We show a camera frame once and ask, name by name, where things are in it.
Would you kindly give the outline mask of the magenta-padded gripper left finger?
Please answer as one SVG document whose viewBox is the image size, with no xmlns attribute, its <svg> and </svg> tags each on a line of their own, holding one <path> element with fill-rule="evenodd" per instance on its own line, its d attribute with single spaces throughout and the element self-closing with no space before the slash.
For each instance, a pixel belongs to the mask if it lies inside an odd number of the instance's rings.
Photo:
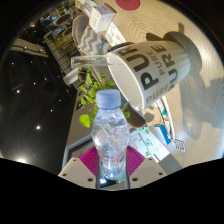
<svg viewBox="0 0 224 224">
<path fill-rule="evenodd" d="M 95 189 L 98 176 L 98 154 L 95 147 L 80 158 L 72 157 L 59 173 L 59 177 L 84 188 Z"/>
</svg>

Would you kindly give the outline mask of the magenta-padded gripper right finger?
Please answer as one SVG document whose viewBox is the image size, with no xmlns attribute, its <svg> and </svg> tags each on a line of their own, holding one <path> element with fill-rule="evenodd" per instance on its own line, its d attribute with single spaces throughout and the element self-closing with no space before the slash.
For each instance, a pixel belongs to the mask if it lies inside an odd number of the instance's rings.
<svg viewBox="0 0 224 224">
<path fill-rule="evenodd" d="M 127 147 L 126 158 L 129 188 L 140 188 L 166 176 L 153 157 L 145 158 L 136 149 Z"/>
</svg>

